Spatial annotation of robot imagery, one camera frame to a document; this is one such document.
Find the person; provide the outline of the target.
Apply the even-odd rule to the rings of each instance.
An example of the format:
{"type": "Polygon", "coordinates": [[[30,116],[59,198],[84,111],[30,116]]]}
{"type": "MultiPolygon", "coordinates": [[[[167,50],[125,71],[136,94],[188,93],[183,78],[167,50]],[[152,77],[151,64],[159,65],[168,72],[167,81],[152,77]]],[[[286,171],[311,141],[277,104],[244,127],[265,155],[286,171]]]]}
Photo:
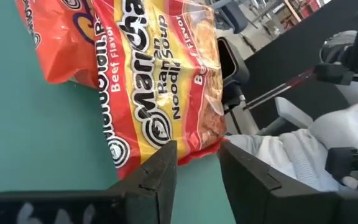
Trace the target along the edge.
{"type": "Polygon", "coordinates": [[[358,149],[358,82],[338,86],[350,106],[320,116],[306,129],[279,136],[231,135],[227,140],[285,175],[322,192],[344,189],[325,169],[328,151],[358,149]]]}

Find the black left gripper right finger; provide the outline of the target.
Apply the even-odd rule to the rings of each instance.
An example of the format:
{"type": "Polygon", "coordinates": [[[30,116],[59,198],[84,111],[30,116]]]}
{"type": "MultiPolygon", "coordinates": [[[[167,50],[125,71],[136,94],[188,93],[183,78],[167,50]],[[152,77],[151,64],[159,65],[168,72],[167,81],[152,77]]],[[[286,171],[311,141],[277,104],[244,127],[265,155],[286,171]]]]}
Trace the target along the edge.
{"type": "Polygon", "coordinates": [[[339,224],[339,198],[289,177],[228,141],[221,173],[237,224],[339,224]]]}

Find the black office chair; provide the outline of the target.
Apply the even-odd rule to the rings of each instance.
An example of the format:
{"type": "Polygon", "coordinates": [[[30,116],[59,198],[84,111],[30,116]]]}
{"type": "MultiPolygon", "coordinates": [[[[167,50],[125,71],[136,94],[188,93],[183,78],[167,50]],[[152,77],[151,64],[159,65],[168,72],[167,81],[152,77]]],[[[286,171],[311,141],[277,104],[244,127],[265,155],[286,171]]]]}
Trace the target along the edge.
{"type": "Polygon", "coordinates": [[[228,113],[246,100],[242,87],[249,81],[250,73],[235,45],[225,37],[219,37],[217,41],[223,76],[222,104],[224,112],[228,113]]]}

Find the red snack packets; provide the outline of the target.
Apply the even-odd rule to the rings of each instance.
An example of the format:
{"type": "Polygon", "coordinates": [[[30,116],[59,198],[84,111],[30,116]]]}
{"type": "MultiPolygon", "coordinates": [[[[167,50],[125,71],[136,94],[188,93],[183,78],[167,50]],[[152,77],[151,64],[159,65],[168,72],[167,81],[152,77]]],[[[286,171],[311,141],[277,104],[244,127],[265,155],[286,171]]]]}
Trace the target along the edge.
{"type": "Polygon", "coordinates": [[[44,78],[97,89],[92,0],[14,0],[44,78]]]}

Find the green table mat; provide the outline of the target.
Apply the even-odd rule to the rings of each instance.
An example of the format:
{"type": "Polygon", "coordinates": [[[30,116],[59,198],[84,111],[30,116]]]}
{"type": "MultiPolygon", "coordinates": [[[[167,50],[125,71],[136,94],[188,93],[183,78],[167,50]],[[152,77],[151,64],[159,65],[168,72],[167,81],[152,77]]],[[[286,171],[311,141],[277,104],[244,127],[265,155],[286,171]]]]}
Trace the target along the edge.
{"type": "MultiPolygon", "coordinates": [[[[233,224],[212,154],[178,166],[173,224],[233,224]]],[[[0,0],[0,192],[103,189],[117,175],[97,89],[48,83],[14,0],[0,0]]]]}

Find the red beef ramen packet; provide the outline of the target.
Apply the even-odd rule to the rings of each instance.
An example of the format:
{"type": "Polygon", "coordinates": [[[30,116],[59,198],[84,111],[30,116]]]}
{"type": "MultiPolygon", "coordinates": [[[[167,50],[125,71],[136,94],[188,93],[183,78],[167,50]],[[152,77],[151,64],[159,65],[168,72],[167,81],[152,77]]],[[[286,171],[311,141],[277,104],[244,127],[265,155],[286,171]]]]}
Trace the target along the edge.
{"type": "Polygon", "coordinates": [[[93,0],[103,133],[120,178],[170,141],[179,164],[226,132],[211,7],[192,0],[93,0]]]}

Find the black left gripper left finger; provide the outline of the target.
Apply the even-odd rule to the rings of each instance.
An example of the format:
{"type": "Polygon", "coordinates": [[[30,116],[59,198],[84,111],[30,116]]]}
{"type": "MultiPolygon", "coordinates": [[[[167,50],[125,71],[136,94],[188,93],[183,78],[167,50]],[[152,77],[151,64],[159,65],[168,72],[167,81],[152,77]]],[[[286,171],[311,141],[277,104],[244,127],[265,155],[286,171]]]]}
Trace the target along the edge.
{"type": "Polygon", "coordinates": [[[171,224],[177,185],[177,142],[169,141],[109,192],[122,224],[171,224]]]}

